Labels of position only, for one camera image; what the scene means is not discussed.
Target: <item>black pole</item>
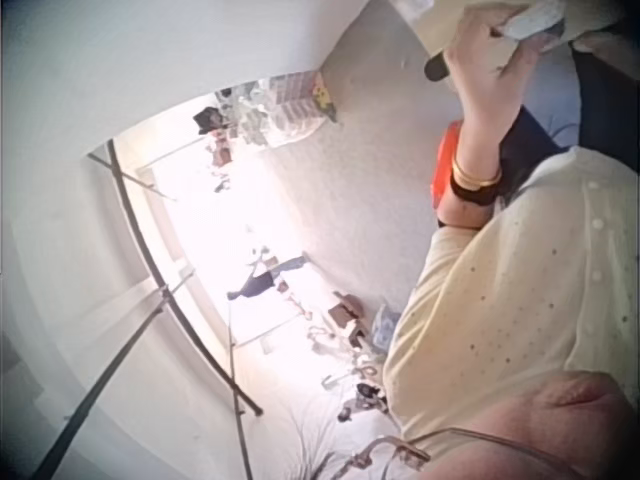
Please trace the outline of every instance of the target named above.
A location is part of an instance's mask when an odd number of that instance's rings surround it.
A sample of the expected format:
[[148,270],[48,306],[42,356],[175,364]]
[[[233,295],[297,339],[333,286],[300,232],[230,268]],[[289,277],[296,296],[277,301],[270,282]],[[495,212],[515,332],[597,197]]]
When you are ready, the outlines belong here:
[[[231,303],[229,303],[228,310],[228,329],[229,329],[229,370],[231,371],[231,379],[236,381],[236,366],[233,357],[233,349],[235,343],[233,341],[233,332],[231,330]],[[249,461],[249,449],[247,448],[247,439],[244,436],[244,428],[242,426],[242,414],[240,411],[240,403],[238,402],[238,395],[233,392],[233,411],[236,417],[236,428],[238,429],[238,440],[240,441],[240,451],[242,453],[242,463],[244,464],[244,472],[247,476],[247,480],[253,480],[253,472],[251,471],[251,462]]]
[[[162,277],[162,274],[160,273],[160,270],[158,269],[158,266],[156,265],[155,260],[153,259],[153,255],[151,255],[151,251],[147,246],[147,242],[144,239],[144,235],[140,230],[140,226],[138,224],[136,214],[133,210],[133,206],[131,205],[131,200],[129,199],[129,194],[127,193],[127,187],[125,186],[124,181],[122,180],[122,170],[120,168],[120,163],[118,163],[118,155],[116,153],[116,148],[115,148],[115,144],[113,143],[113,140],[109,140],[107,142],[107,155],[109,156],[109,161],[111,162],[111,166],[112,166],[111,171],[113,173],[113,178],[115,179],[118,192],[120,193],[120,201],[122,202],[122,208],[124,209],[127,215],[127,218],[129,220],[131,232],[133,233],[136,243],[138,244],[138,248],[140,249],[140,253],[144,258],[144,261],[146,262],[147,267],[151,272],[151,275],[155,279],[158,286],[162,287],[166,285],[166,283],[164,281],[164,278]],[[195,331],[195,329],[191,325],[191,322],[189,322],[189,319],[187,318],[187,316],[184,314],[184,312],[178,305],[178,302],[176,302],[173,297],[169,298],[169,308],[175,315],[176,319],[178,320],[178,323],[180,324],[184,332],[187,334],[189,339],[193,342],[193,344],[198,349],[198,351],[202,354],[202,356],[205,358],[207,363],[209,363],[209,366],[211,366],[211,368],[220,376],[220,378],[222,378],[222,380],[227,385],[229,385],[229,388],[231,388],[231,390],[233,390],[234,393],[238,394],[238,396],[242,399],[242,401],[246,403],[249,406],[249,408],[251,408],[251,410],[253,410],[253,413],[256,416],[259,417],[260,415],[262,415],[264,413],[262,408],[260,408],[258,404],[254,402],[251,399],[251,397],[249,397],[249,395],[247,395],[231,379],[229,374],[227,374],[224,368],[222,368],[222,366],[216,361],[213,355],[211,355],[211,352],[209,352],[209,349],[204,344],[204,342],[202,341],[198,333]]]
[[60,435],[58,435],[55,443],[49,449],[47,455],[38,466],[38,469],[31,476],[31,480],[49,480],[53,477],[53,475],[56,473],[56,470],[58,470],[58,467],[60,467],[64,456],[69,450],[71,442],[80,430],[80,427],[82,427],[84,421],[89,416],[89,412],[95,405],[104,388],[109,383],[109,380],[111,380],[111,377],[113,377],[113,374],[116,373],[116,370],[118,370],[124,359],[127,357],[131,349],[133,349],[134,345],[140,339],[147,327],[151,325],[153,319],[156,318],[160,313],[162,313],[162,307],[164,307],[169,302],[170,298],[173,298],[173,293],[176,292],[182,285],[184,285],[186,281],[191,278],[193,273],[194,272],[189,273],[189,275],[182,279],[172,291],[163,292],[163,294],[168,293],[168,295],[165,295],[158,306],[154,308],[153,311],[147,316],[144,322],[142,322],[138,329],[133,333],[131,338],[129,338],[127,343],[125,343],[120,351],[116,354],[116,356],[113,357],[113,360],[111,360],[111,363],[109,363],[104,372],[102,372],[102,375],[100,375],[96,383],[93,385],[93,387],[91,387],[91,390],[87,392],[85,397],[80,402],[80,405],[78,405],[76,410],[73,412],[73,415],[71,415],[71,418],[65,425]]

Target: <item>hand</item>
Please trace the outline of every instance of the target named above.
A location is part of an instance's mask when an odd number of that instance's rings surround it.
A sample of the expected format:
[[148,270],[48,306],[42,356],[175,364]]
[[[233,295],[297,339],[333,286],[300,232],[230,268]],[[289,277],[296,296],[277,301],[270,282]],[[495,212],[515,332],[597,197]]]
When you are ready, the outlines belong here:
[[522,12],[523,6],[487,4],[468,7],[444,57],[464,109],[464,136],[497,148],[518,116],[524,94],[548,35],[518,45],[508,64],[492,70],[491,32]]

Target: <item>metal rod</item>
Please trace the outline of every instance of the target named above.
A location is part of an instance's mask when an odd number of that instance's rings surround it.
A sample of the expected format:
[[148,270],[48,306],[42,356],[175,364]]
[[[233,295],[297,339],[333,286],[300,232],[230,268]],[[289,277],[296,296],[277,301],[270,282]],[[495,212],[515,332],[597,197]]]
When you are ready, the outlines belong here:
[[[111,164],[109,164],[109,162],[102,160],[99,156],[93,154],[93,153],[88,153],[87,157],[89,157],[91,160],[93,160],[94,162],[99,163],[100,165],[103,165],[105,167],[107,167],[109,170],[113,171],[113,166]],[[153,192],[157,195],[160,195],[163,198],[166,198],[167,200],[171,200],[172,202],[175,202],[176,199],[175,198],[171,198],[168,195],[165,195],[164,193],[162,193],[160,190],[157,190],[155,188],[153,188],[153,185],[148,185],[140,180],[138,180],[136,177],[129,175],[128,173],[125,172],[121,172],[122,176],[124,178],[126,178],[127,180],[135,183],[136,185],[141,186],[142,188],[144,188],[145,190],[149,190],[150,192]]]
[[[133,205],[131,205],[131,200],[129,199],[127,188],[124,185],[124,181],[122,180],[122,170],[120,169],[120,163],[118,162],[118,156],[116,153],[116,148],[113,140],[109,140],[107,142],[107,155],[109,156],[109,160],[111,161],[111,165],[113,167],[111,171],[113,172],[113,178],[115,179],[118,192],[120,193],[120,201],[122,202],[122,208],[124,209],[125,214],[127,215],[127,218],[129,220],[129,225],[131,227],[131,232],[136,240],[136,243],[138,244],[140,253],[144,258],[144,261],[146,262],[147,267],[149,268],[149,271],[151,272],[151,275],[155,279],[158,286],[160,287],[164,286],[166,285],[166,282],[164,281],[164,278],[162,277],[162,274],[160,273],[160,270],[158,269],[158,266],[156,265],[156,262],[153,259],[153,256],[151,255],[151,251],[147,246],[147,242],[144,239],[144,235],[140,230],[140,225],[138,224],[136,214],[133,210]],[[227,374],[224,368],[222,368],[222,366],[216,361],[213,355],[211,355],[211,352],[209,352],[209,349],[204,344],[204,342],[202,341],[198,333],[195,331],[195,329],[191,325],[191,322],[189,322],[189,319],[186,317],[186,315],[178,305],[178,302],[176,302],[173,297],[169,298],[169,308],[173,312],[174,316],[178,320],[178,323],[180,324],[182,329],[185,331],[189,339],[193,342],[195,347],[205,358],[209,366],[220,376],[220,378],[222,378],[222,380],[229,386],[229,388],[231,388],[231,390],[234,391],[234,393],[238,394],[238,396],[242,399],[242,401],[245,404],[247,404],[249,408],[251,408],[251,410],[253,410],[253,413],[256,416],[262,415],[264,413],[262,408],[260,408],[258,404],[254,402],[231,379],[229,374]]]
[[198,142],[201,142],[203,140],[205,140],[207,138],[207,136],[203,136],[200,138],[196,138],[195,140],[192,140],[191,142],[187,143],[186,145],[182,145],[181,147],[178,147],[174,150],[171,150],[169,153],[165,153],[164,155],[160,155],[158,158],[155,158],[153,160],[151,160],[149,163],[147,163],[146,165],[144,165],[142,168],[149,168],[151,167],[151,165],[159,162],[160,160],[164,160],[167,157],[170,157],[171,155],[173,155],[174,153],[178,153],[180,150],[184,150],[187,147],[190,147],[191,145],[195,145]]
[[[233,356],[235,343],[233,341],[233,333],[231,329],[231,303],[229,303],[227,325],[229,330],[229,370],[231,371],[231,380],[236,381],[236,367]],[[251,462],[249,461],[249,449],[247,448],[247,439],[244,436],[244,428],[242,427],[242,414],[240,413],[240,404],[238,395],[233,392],[233,411],[236,417],[236,427],[238,429],[238,440],[240,441],[240,451],[242,453],[242,463],[247,480],[253,480],[253,472],[251,471]]]
[[182,287],[186,281],[191,278],[194,272],[189,273],[185,278],[183,278],[176,287],[170,292],[163,292],[164,298],[160,301],[160,303],[151,311],[147,318],[142,322],[142,324],[138,327],[138,329],[133,333],[131,338],[123,345],[120,351],[113,357],[111,363],[107,366],[107,368],[102,372],[96,383],[91,387],[89,392],[85,395],[85,397],[80,402],[80,405],[76,408],[71,415],[71,418],[65,425],[64,429],[58,435],[58,438],[54,442],[53,446],[47,452],[47,455],[44,457],[38,469],[31,476],[31,480],[49,480],[53,477],[60,467],[64,456],[66,455],[69,447],[71,446],[71,442],[75,438],[76,434],[80,430],[80,427],[84,424],[84,421],[89,416],[91,409],[95,405],[98,397],[107,386],[113,374],[116,373],[124,359],[127,357],[129,352],[133,349],[134,345],[138,342],[142,334],[145,332],[147,327],[151,325],[151,322],[162,313],[162,308],[169,302],[171,298],[173,298],[173,294]]

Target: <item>woman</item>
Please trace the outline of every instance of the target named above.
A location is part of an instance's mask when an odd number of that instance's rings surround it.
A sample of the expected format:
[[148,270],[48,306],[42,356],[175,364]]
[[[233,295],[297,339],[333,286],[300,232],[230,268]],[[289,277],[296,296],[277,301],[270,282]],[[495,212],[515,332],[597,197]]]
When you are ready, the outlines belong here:
[[[546,42],[526,40],[488,71],[492,29],[516,13],[468,9],[445,52],[464,125],[385,388],[406,439],[464,427],[593,476],[637,407],[638,176],[574,148],[544,161],[494,216],[500,145]],[[454,449],[425,478],[548,478],[488,445]]]

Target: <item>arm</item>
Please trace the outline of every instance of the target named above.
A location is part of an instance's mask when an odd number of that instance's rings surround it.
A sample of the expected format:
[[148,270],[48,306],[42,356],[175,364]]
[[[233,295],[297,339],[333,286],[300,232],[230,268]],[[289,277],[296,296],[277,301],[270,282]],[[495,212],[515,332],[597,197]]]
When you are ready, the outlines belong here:
[[[456,159],[465,174],[481,181],[500,173],[500,142],[515,122],[540,51],[548,41],[544,34],[525,40],[502,70],[490,68],[488,59],[496,42],[492,31],[521,9],[501,4],[467,8],[445,50],[464,110]],[[463,200],[447,187],[437,216],[446,225],[479,230],[492,213],[493,205]]]

